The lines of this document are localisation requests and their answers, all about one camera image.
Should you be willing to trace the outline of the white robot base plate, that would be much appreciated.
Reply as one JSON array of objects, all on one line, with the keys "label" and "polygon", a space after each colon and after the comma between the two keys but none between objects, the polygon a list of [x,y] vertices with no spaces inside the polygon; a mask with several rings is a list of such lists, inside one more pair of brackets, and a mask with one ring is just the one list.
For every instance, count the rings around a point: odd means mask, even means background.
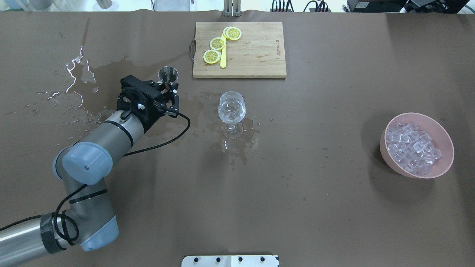
[{"label": "white robot base plate", "polygon": [[275,255],[201,255],[185,256],[182,267],[280,267]]}]

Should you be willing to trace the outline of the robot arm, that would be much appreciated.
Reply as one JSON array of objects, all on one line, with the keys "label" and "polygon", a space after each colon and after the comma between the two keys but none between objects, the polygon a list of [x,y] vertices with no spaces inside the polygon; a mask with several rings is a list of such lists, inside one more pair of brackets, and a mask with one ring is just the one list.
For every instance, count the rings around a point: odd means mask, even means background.
[{"label": "robot arm", "polygon": [[67,196],[53,212],[1,228],[1,266],[12,267],[80,245],[94,251],[119,236],[105,177],[163,116],[180,113],[178,83],[121,79],[117,109],[84,139],[55,157],[52,170]]}]

